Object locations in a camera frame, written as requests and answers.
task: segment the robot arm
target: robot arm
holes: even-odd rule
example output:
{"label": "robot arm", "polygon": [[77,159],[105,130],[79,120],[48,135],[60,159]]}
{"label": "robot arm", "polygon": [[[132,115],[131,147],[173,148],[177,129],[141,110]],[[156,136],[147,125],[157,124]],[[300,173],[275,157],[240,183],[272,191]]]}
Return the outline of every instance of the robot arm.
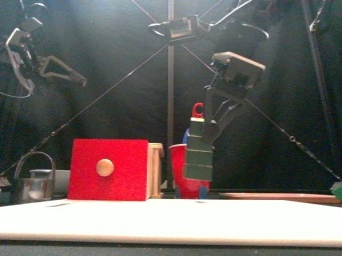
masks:
{"label": "robot arm", "polygon": [[4,44],[14,76],[28,96],[33,93],[36,79],[63,81],[79,86],[87,84],[85,78],[60,59],[37,55],[36,45],[44,39],[45,32],[42,23],[34,17],[25,17]]}

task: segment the black curtain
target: black curtain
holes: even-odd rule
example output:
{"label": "black curtain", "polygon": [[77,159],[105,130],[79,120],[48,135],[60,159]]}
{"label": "black curtain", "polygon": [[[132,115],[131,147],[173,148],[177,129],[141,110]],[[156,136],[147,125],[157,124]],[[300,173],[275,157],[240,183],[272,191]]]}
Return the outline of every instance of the black curtain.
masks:
{"label": "black curtain", "polygon": [[[16,27],[17,2],[0,1],[1,36],[8,36]],[[310,1],[312,14],[319,2]],[[52,22],[38,53],[60,58],[88,79],[88,85],[79,88],[40,83],[26,99],[0,96],[1,172],[65,123],[40,147],[56,159],[59,169],[69,168],[75,138],[144,138],[163,143],[167,151],[167,47],[148,33],[147,26],[167,20],[168,1],[45,0],[44,3]],[[175,1],[175,17],[197,14],[203,22],[215,22],[226,15],[232,1],[216,3],[213,6],[211,0]],[[342,23],[338,10],[332,8],[331,26],[319,34],[336,131],[340,130]],[[260,43],[252,56],[266,65],[262,82],[247,96],[256,108],[247,108],[215,142],[212,188],[327,191],[334,177],[287,137],[294,136],[334,167],[300,1],[295,1],[268,33],[270,39]],[[213,49],[215,43],[204,39],[175,46],[173,144],[181,143],[192,105],[204,100],[203,88],[212,79],[205,65]],[[4,65],[1,90],[24,93]],[[26,168],[46,164],[32,159]],[[164,179],[167,168],[165,157]],[[13,168],[5,174],[9,179],[12,174]]]}

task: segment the white table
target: white table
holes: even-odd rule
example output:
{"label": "white table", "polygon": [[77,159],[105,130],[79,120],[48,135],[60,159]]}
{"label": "white table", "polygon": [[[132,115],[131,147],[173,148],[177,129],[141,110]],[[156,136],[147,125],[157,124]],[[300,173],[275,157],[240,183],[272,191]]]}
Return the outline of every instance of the white table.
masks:
{"label": "white table", "polygon": [[280,200],[55,200],[0,208],[1,240],[342,247],[342,208]]}

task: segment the cable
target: cable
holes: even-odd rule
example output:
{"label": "cable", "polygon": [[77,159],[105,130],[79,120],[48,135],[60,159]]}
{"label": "cable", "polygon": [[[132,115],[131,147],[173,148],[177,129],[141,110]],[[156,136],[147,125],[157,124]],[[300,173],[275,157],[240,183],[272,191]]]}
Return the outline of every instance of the cable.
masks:
{"label": "cable", "polygon": [[[71,124],[71,122],[95,105],[95,103],[111,92],[112,89],[115,89],[121,82],[133,74],[133,72],[140,69],[149,61],[151,59],[164,50],[167,45],[164,45],[139,65],[133,70],[104,91],[104,93],[80,110],[80,112],[55,130],[51,132],[51,134],[29,149],[28,153],[32,151],[36,151],[51,139],[51,137],[55,137],[59,132]],[[1,173],[0,177],[17,165],[18,161],[16,161]]]}
{"label": "cable", "polygon": [[323,167],[323,169],[334,176],[338,181],[342,181],[340,177],[335,174],[331,168],[316,158],[314,153],[308,150],[308,148],[295,139],[292,135],[290,135],[286,130],[275,123],[275,121],[266,115],[266,113],[252,104],[248,99],[244,101],[252,106],[252,108],[262,114],[262,116],[270,121],[270,123],[278,128],[278,130],[286,135],[288,141],[295,144],[295,146],[302,150],[306,155],[314,159],[314,161]]}

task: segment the wooden knob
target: wooden knob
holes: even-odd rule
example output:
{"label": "wooden knob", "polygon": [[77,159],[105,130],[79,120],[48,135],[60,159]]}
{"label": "wooden knob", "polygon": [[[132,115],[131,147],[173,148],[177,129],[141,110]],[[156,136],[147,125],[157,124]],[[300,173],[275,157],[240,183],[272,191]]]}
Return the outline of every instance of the wooden knob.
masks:
{"label": "wooden knob", "polygon": [[96,172],[101,177],[107,177],[113,172],[113,163],[108,159],[101,159],[96,164]]}

